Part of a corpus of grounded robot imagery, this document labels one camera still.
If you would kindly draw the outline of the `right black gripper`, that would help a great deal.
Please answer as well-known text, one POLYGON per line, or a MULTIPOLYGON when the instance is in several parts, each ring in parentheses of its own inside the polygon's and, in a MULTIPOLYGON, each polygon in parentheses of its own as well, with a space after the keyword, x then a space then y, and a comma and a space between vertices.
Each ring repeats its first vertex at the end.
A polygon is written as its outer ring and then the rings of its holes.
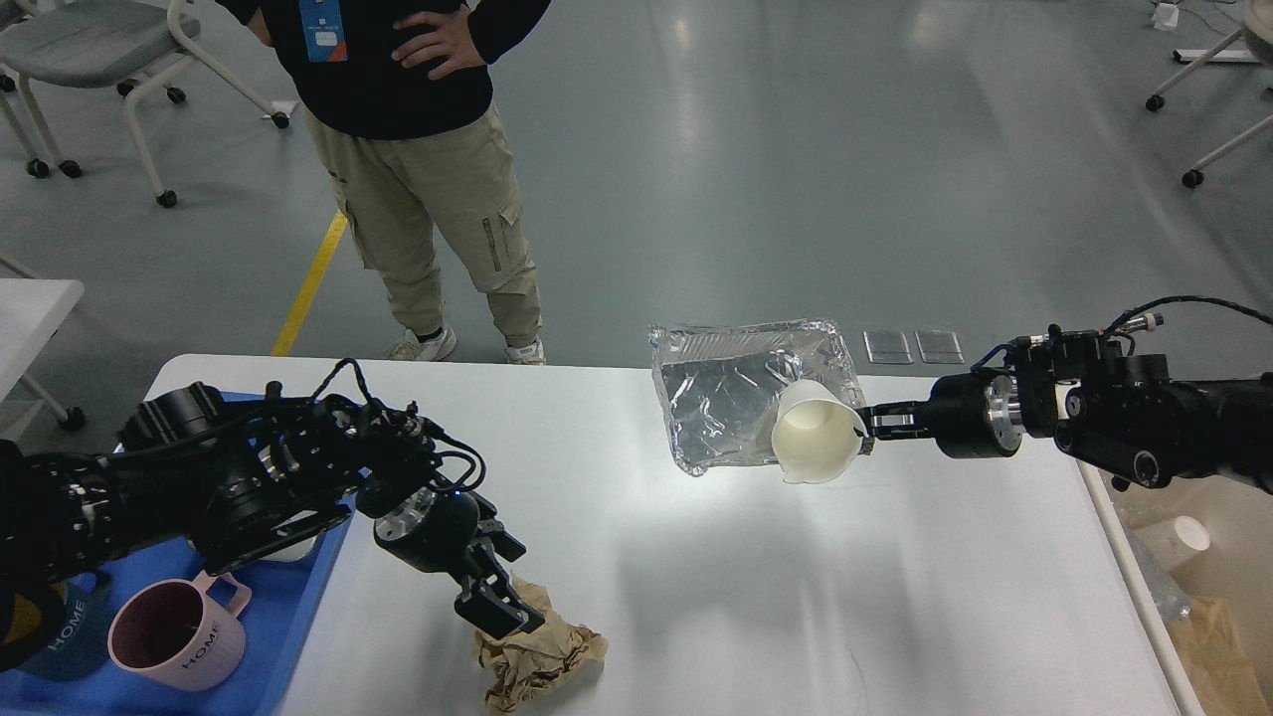
POLYGON ((872 440, 934 440, 948 457, 1011 457, 1022 445, 1015 378, 1001 373, 946 376, 928 403, 882 403, 855 413, 872 440))

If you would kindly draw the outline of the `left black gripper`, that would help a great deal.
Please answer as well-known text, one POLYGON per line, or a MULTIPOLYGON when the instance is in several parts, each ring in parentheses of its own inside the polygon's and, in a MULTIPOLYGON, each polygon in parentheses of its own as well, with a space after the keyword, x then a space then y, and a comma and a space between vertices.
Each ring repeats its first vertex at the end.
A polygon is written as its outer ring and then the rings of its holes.
POLYGON ((519 598, 496 563, 516 562, 527 548, 482 496, 419 490, 374 520, 374 540, 423 575, 447 575, 460 584, 454 612, 489 637, 504 640, 545 626, 542 613, 519 598))

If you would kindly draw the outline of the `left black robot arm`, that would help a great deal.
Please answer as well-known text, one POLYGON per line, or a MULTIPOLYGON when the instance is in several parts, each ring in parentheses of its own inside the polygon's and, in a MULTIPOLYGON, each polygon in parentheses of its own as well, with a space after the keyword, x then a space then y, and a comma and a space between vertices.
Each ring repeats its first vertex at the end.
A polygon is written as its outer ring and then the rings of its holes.
POLYGON ((454 612, 495 638, 544 626, 504 563, 526 547, 477 493, 481 454, 418 404, 395 409, 318 386, 230 403, 195 382, 139 405, 113 454, 25 454, 3 443, 3 668, 51 643, 59 584, 182 538, 228 575, 337 527, 377 522, 376 543, 458 584, 454 612))

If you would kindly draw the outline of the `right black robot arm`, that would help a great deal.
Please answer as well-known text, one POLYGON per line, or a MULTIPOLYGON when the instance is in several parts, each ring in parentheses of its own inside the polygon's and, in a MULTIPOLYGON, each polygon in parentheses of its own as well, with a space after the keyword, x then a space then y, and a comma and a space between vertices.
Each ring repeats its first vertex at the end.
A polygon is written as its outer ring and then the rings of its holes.
POLYGON ((1161 324, 1150 302, 1100 330, 1015 338, 993 349, 999 367, 981 359, 942 377, 924 403, 859 409, 864 434, 932 440, 960 459, 1009 457, 1029 436, 1109 471, 1116 490, 1221 475, 1269 492, 1270 375, 1174 380, 1164 354, 1136 349, 1136 334, 1161 324))

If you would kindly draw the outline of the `person's left hand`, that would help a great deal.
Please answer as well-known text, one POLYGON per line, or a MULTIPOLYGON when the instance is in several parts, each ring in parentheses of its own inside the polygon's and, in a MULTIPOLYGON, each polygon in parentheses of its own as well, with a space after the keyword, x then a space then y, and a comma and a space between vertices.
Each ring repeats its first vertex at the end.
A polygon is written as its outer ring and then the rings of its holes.
POLYGON ((420 29, 429 28, 423 34, 414 36, 397 46, 391 54, 391 59, 400 68, 421 68, 423 64, 440 61, 428 71, 432 82, 440 82, 460 70, 486 68, 488 60, 474 45, 474 37, 468 28, 467 5, 460 5, 454 13, 443 14, 433 11, 418 11, 395 22, 395 29, 420 29))

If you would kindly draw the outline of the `person's right hand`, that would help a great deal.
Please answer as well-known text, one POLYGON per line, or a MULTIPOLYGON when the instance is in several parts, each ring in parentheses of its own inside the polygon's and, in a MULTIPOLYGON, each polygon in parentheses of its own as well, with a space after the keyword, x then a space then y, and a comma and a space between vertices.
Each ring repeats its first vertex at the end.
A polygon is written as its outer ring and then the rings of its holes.
POLYGON ((255 13, 250 17, 250 22, 247 22, 246 27, 255 33, 260 45, 272 47, 272 33, 269 31, 269 23, 265 20, 264 10, 261 10, 260 6, 255 9, 255 13))

